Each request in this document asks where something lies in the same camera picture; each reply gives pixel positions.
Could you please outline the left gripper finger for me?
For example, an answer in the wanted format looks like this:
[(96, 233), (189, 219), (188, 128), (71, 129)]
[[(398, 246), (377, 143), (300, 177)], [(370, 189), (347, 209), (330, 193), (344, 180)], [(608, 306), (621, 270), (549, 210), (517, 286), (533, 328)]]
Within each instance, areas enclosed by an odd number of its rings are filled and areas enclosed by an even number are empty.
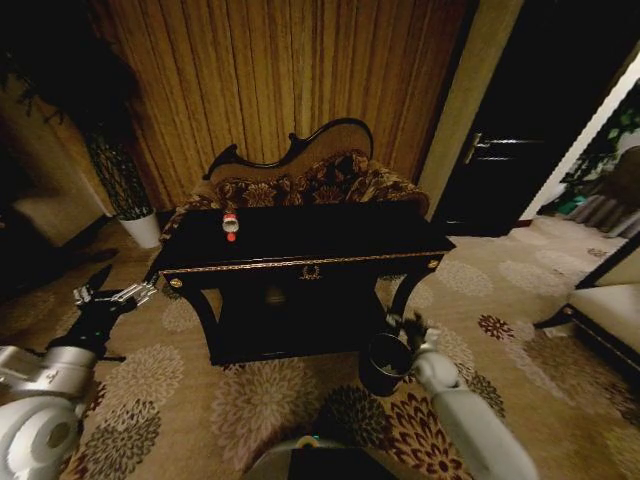
[(127, 303), (132, 301), (136, 306), (140, 306), (146, 303), (156, 292), (157, 289), (153, 283), (135, 283), (124, 290), (116, 292), (109, 298), (109, 300), (118, 303)]
[(73, 298), (76, 306), (81, 306), (91, 302), (100, 292), (101, 287), (106, 282), (112, 270), (112, 265), (108, 264), (92, 274), (89, 279), (80, 287), (73, 290)]

